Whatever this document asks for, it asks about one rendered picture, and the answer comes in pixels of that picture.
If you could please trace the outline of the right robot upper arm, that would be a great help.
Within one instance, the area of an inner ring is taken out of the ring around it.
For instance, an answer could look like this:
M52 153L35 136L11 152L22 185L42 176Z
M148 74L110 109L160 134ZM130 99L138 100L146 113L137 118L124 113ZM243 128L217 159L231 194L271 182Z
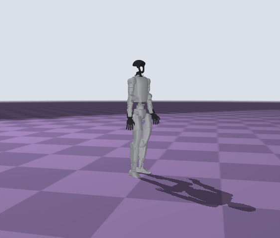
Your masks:
M128 81L128 96L131 95L131 101L135 101L136 97L133 95L134 92L134 85L136 84L136 78L129 78Z

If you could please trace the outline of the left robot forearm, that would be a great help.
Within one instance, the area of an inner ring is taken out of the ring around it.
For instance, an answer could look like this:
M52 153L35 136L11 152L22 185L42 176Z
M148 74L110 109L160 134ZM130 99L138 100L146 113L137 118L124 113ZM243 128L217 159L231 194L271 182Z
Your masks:
M146 103L147 103L147 106L148 106L147 108L148 108L148 110L149 110L149 113L152 114L152 113L153 113L153 111L152 111L152 109L153 109L153 106L152 106L152 99L149 99L149 100L147 99L147 102L146 102Z

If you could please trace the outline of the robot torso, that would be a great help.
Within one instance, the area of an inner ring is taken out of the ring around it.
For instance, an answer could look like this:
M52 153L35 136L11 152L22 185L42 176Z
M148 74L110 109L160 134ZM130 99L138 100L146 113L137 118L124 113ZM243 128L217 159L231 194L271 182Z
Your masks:
M144 119L146 116L146 109L144 109L145 104L142 104L142 102L146 102L148 98L148 79L144 76L140 77L139 75L132 78L136 78L133 92L133 95L136 97L134 102L139 102L133 113L139 113L141 119Z

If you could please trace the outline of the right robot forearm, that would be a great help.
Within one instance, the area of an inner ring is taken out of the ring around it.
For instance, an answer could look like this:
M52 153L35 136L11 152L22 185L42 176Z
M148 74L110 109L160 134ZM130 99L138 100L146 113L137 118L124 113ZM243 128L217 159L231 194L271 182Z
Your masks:
M127 113L128 113L128 117L132 117L132 108L133 108L133 102L131 102L132 96L129 95L128 99L127 99Z

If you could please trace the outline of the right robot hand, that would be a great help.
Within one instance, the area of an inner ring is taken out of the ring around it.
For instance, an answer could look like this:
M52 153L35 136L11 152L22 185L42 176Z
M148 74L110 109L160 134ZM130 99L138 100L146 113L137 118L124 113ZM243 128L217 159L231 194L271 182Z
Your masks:
M128 130L129 130L129 126L130 126L130 130L131 130L131 126L132 126L132 130L133 130L133 124L135 125L135 123L134 123L132 117L128 117L128 113L127 113L127 118L128 118L128 120L127 120L126 129L128 128Z

